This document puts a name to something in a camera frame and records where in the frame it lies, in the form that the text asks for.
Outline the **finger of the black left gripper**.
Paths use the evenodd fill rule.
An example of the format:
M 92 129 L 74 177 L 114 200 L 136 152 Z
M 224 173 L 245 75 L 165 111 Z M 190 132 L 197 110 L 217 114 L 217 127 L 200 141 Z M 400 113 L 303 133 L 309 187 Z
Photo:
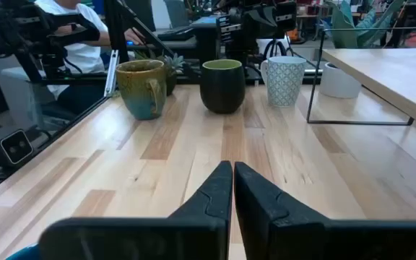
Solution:
M 272 38 L 277 29 L 275 9 L 264 9 L 264 19 L 265 22 L 261 26 L 261 37 Z
M 247 11 L 244 14 L 245 31 L 249 38 L 256 40 L 259 36 L 261 17 L 257 10 Z

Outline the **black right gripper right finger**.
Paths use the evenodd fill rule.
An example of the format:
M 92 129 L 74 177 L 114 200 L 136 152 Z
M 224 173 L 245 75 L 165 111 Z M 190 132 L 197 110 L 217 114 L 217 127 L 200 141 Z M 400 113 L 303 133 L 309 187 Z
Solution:
M 416 221 L 333 220 L 244 162 L 234 174 L 247 259 L 416 259 Z

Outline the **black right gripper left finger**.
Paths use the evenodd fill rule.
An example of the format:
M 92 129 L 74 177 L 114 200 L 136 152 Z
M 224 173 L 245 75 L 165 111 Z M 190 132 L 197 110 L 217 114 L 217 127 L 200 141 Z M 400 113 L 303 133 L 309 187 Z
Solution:
M 233 168 L 222 161 L 168 217 L 71 217 L 40 236 L 42 259 L 226 259 Z

